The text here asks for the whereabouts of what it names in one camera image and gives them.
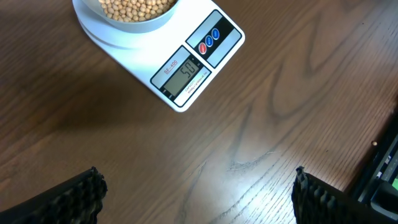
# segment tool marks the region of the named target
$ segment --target brown tabletop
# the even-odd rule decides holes
[[[99,223],[293,223],[298,166],[344,190],[395,105],[398,2],[216,3],[246,42],[176,113],[72,1],[0,1],[0,210],[91,166]]]

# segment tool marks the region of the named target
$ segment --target digital kitchen scale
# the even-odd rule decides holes
[[[242,46],[243,31],[211,0],[179,0],[145,34],[123,32],[73,0],[88,36],[175,111],[184,112]]]

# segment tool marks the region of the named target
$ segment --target black plastic part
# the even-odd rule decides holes
[[[366,161],[363,168],[361,167],[361,172],[357,178],[355,178],[355,181],[351,183],[351,188],[348,191],[348,195],[350,197],[358,200],[361,203],[365,203],[367,205],[370,204],[370,200],[376,189],[381,183],[384,182],[382,180],[378,180],[377,177],[375,177],[375,174],[382,172],[384,175],[384,172],[389,167],[384,162],[388,156],[393,157],[397,153],[397,138],[398,113],[396,110],[390,117],[390,120],[387,122],[384,131],[377,139],[377,146],[373,148],[373,151],[368,157],[368,161]],[[397,170],[393,172],[394,173],[390,175],[391,178],[388,178],[387,180],[390,184],[394,181],[395,176],[397,175]]]
[[[0,212],[0,223],[96,223],[107,191],[104,176],[92,167],[26,202]]]
[[[371,199],[371,207],[379,213],[398,221],[398,191],[391,184],[383,182]]]
[[[297,224],[380,223],[396,221],[347,197],[343,192],[297,168],[292,201]]]

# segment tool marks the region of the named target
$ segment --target display number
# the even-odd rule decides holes
[[[181,67],[180,71],[183,74],[188,75],[188,78],[191,78],[191,76],[195,74],[196,69],[191,65],[190,62],[185,62],[184,66]]]

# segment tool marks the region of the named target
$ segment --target lcd display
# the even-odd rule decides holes
[[[174,73],[173,77],[164,85],[164,88],[173,96],[177,96],[182,88],[198,73],[199,68],[191,61],[184,64]]]

